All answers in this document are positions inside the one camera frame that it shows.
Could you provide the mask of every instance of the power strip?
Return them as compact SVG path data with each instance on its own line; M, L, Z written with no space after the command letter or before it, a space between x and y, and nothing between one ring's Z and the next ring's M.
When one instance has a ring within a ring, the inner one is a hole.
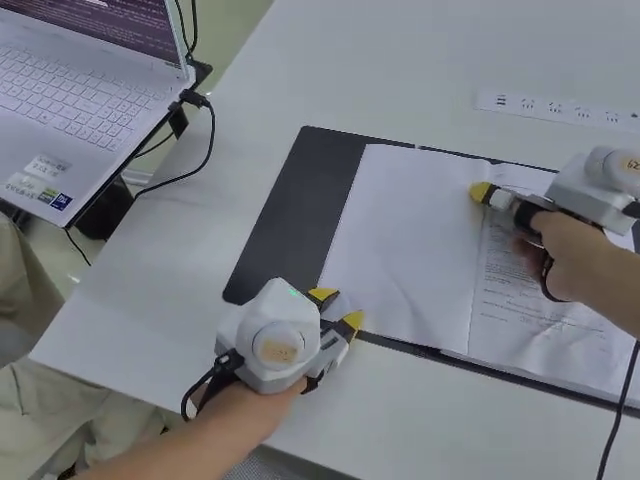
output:
M475 108L551 122L640 133L640 110L602 108L573 100L496 90L479 91Z

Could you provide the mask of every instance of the hand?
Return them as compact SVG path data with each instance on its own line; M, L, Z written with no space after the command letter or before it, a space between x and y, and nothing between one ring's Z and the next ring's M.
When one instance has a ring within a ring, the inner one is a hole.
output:
M600 230L563 213L538 213L531 227L540 232L544 247L555 260L547 276L549 292L560 300L583 301L580 286L589 281L615 246ZM543 251L522 238L516 239L514 250L525 258L529 273L539 279Z
M285 392L260 395L236 382L209 401L194 422L208 423L213 434L225 435L225 441L243 458L271 436L306 386L302 378ZM195 405L202 395L204 388L192 397Z

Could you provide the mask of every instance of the laptop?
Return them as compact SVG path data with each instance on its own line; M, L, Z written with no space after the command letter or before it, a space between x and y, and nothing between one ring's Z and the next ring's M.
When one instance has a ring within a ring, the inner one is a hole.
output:
M67 227L195 84L174 0L0 0L0 198Z

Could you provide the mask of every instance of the beige pants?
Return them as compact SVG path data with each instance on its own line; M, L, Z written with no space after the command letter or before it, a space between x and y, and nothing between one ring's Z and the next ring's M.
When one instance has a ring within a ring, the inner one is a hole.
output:
M62 303L29 244L0 216L2 480L60 473L79 457L91 466L163 428L156 408L24 357Z

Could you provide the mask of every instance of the laptop keyboard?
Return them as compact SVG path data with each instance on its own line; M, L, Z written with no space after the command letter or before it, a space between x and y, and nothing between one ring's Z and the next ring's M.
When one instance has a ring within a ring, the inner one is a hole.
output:
M0 44L0 108L117 151L165 92Z

